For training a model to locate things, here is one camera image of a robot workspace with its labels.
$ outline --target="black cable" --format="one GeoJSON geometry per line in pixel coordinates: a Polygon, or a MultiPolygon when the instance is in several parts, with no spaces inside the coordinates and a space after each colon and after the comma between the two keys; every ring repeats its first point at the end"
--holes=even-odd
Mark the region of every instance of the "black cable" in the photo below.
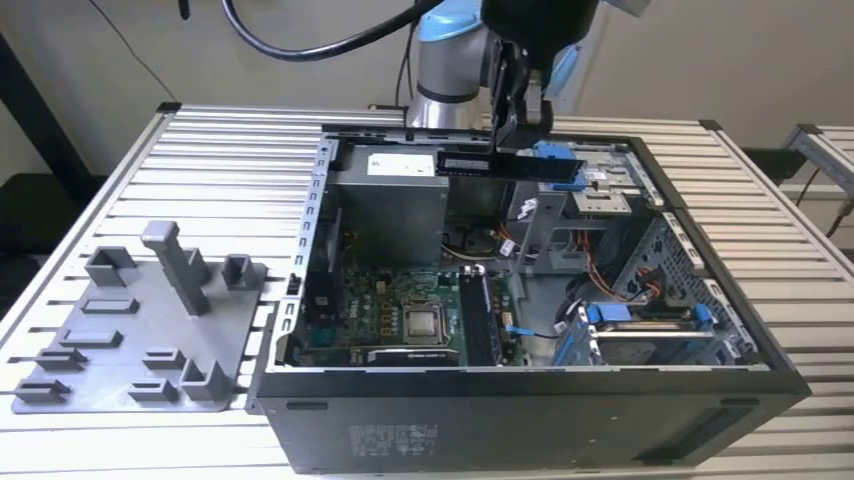
{"type": "Polygon", "coordinates": [[[813,180],[816,180],[816,177],[818,177],[820,171],[821,169],[817,167],[816,171],[813,172],[813,175],[810,175],[810,179],[806,181],[806,184],[803,185],[803,190],[801,190],[801,195],[798,195],[798,200],[795,201],[795,207],[801,206],[801,201],[803,200],[806,191],[810,189],[810,185],[813,185],[813,180]]]}
{"type": "Polygon", "coordinates": [[[342,55],[343,53],[374,43],[422,18],[422,15],[433,10],[441,3],[442,0],[423,0],[407,8],[394,18],[368,28],[364,32],[358,33],[335,43],[323,45],[322,47],[307,48],[304,50],[286,50],[264,43],[264,41],[258,38],[252,32],[250,32],[240,21],[232,0],[223,0],[223,9],[226,10],[226,17],[228,18],[228,22],[238,32],[238,35],[252,46],[252,48],[255,48],[255,50],[278,60],[284,60],[287,62],[311,62],[342,55]]]}
{"type": "Polygon", "coordinates": [[[840,229],[840,224],[842,223],[844,218],[845,216],[837,215],[837,219],[833,221],[833,225],[830,225],[830,230],[828,230],[828,234],[826,234],[828,238],[833,237],[833,234],[837,233],[837,230],[840,229]]]}
{"type": "Polygon", "coordinates": [[[410,101],[415,98],[415,92],[413,91],[413,38],[415,37],[415,29],[418,28],[418,22],[413,22],[410,25],[410,38],[406,42],[406,79],[410,86],[410,101]]]}
{"type": "Polygon", "coordinates": [[[395,107],[401,106],[401,85],[403,84],[403,70],[406,68],[406,74],[410,83],[410,100],[413,97],[413,65],[410,62],[410,55],[413,52],[413,37],[415,36],[415,28],[418,22],[413,22],[410,25],[410,36],[406,40],[406,47],[403,50],[403,58],[401,59],[401,69],[398,70],[398,83],[395,84],[395,107]]]}
{"type": "Polygon", "coordinates": [[[154,77],[154,79],[158,81],[158,83],[160,84],[160,86],[163,87],[163,90],[166,90],[166,93],[170,95],[170,98],[172,99],[174,102],[178,102],[178,97],[175,96],[175,94],[172,93],[172,90],[170,90],[170,87],[166,86],[166,83],[163,83],[163,80],[160,80],[160,77],[158,76],[158,74],[154,72],[154,70],[148,67],[148,65],[146,64],[146,62],[143,62],[143,59],[139,58],[139,55],[136,55],[136,52],[134,51],[134,47],[131,47],[131,44],[128,43],[127,38],[124,38],[124,35],[122,34],[122,32],[119,31],[119,27],[116,27],[116,24],[112,23],[112,20],[110,19],[110,17],[107,16],[107,13],[104,12],[104,10],[102,9],[102,7],[98,5],[98,3],[95,3],[95,0],[90,0],[90,3],[92,4],[92,6],[95,7],[95,10],[98,10],[98,13],[102,14],[102,17],[104,17],[104,20],[107,20],[107,23],[110,24],[110,26],[112,27],[114,32],[116,32],[116,35],[119,35],[119,38],[122,39],[122,42],[124,43],[124,46],[128,47],[128,51],[131,52],[131,55],[134,56],[134,58],[136,59],[136,61],[139,62],[139,64],[143,66],[143,68],[146,70],[148,70],[148,73],[151,74],[151,76],[154,77]]]}

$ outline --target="aluminum table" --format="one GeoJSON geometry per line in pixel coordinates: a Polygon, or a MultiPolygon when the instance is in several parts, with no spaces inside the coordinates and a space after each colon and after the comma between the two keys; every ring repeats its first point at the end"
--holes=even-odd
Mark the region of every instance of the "aluminum table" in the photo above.
{"type": "MultiPolygon", "coordinates": [[[[242,410],[260,328],[280,298],[324,123],[399,125],[395,111],[183,106],[159,113],[0,322],[0,473],[27,479],[298,477],[263,416],[242,410]],[[206,258],[240,251],[271,268],[232,409],[222,413],[15,415],[30,374],[88,277],[99,245],[174,219],[206,258]]],[[[722,131],[697,121],[563,117],[561,133],[639,136],[814,396],[697,469],[413,474],[413,478],[854,478],[854,267],[722,131]]]]}

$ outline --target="white wall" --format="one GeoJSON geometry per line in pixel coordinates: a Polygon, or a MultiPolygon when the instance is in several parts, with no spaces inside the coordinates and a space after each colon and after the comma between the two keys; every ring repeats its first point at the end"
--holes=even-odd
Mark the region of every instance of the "white wall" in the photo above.
{"type": "Polygon", "coordinates": [[[18,173],[48,171],[39,152],[0,102],[0,186],[18,173]]]}
{"type": "MultiPolygon", "coordinates": [[[[218,0],[98,0],[171,90],[188,103],[364,108],[391,103],[406,32],[350,54],[279,62],[234,34],[218,0]]],[[[410,0],[239,0],[271,44],[306,48],[362,31],[410,0]]],[[[0,29],[87,163],[108,173],[167,99],[87,0],[2,0],[0,29]]]]}
{"type": "MultiPolygon", "coordinates": [[[[362,108],[393,101],[405,32],[339,58],[291,64],[236,38],[218,0],[191,2],[188,22],[175,0],[98,1],[187,102],[362,108]]],[[[236,3],[270,43],[300,48],[355,33],[410,0],[236,3]]],[[[602,43],[585,52],[595,55],[578,112],[715,118],[751,146],[778,146],[798,122],[853,124],[850,18],[850,0],[655,0],[641,19],[609,12],[602,43]]],[[[106,173],[164,92],[87,0],[3,0],[0,29],[82,156],[106,173]]]]}
{"type": "Polygon", "coordinates": [[[779,147],[801,122],[854,124],[854,1],[655,0],[611,12],[582,115],[714,118],[779,147]]]}

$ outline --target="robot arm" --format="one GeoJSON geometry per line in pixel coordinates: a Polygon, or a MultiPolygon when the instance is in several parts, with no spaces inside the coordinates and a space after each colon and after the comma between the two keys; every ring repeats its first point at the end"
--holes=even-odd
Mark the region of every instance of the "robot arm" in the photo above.
{"type": "MultiPolygon", "coordinates": [[[[606,1],[639,15],[651,0],[606,1]]],[[[450,93],[431,90],[421,81],[419,93],[433,95],[434,104],[426,111],[442,116],[443,108],[453,109],[455,102],[470,102],[477,97],[481,84],[490,87],[491,151],[499,147],[529,148],[551,131],[554,114],[545,92],[551,80],[555,56],[587,35],[598,4],[599,0],[417,0],[403,13],[344,40],[307,50],[286,50],[268,45],[250,32],[240,21],[232,0],[223,0],[226,16],[240,38],[264,55],[290,62],[322,60],[347,53],[418,22],[422,15],[434,8],[437,11],[447,10],[453,15],[462,15],[467,18],[465,21],[469,26],[478,28],[481,23],[486,25],[491,33],[490,42],[481,35],[471,42],[458,42],[446,49],[431,48],[430,52],[422,52],[421,75],[430,77],[425,79],[425,83],[441,85],[450,93]],[[465,84],[463,90],[471,90],[463,95],[457,91],[461,82],[465,84]]],[[[179,1],[179,9],[186,19],[190,16],[188,0],[179,1]]],[[[439,23],[447,18],[450,17],[443,17],[442,14],[434,16],[439,23]]],[[[437,39],[447,41],[457,37],[457,33],[467,33],[470,30],[466,27],[437,39]]],[[[427,127],[463,126],[411,123],[427,127]]]]}

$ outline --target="sticker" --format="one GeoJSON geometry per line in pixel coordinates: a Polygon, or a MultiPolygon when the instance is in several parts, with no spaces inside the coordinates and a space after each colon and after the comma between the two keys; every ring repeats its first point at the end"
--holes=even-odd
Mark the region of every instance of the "sticker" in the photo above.
{"type": "Polygon", "coordinates": [[[502,255],[509,257],[513,254],[514,248],[517,248],[515,242],[513,240],[505,240],[505,243],[502,243],[502,248],[498,251],[502,255]]]}
{"type": "Polygon", "coordinates": [[[375,153],[368,157],[368,175],[433,177],[435,176],[433,155],[375,153]]]}
{"type": "Polygon", "coordinates": [[[439,425],[351,425],[350,446],[356,457],[430,457],[437,452],[439,425]]]}
{"type": "Polygon", "coordinates": [[[593,178],[594,180],[607,180],[609,176],[599,170],[587,170],[587,178],[593,178]]]}

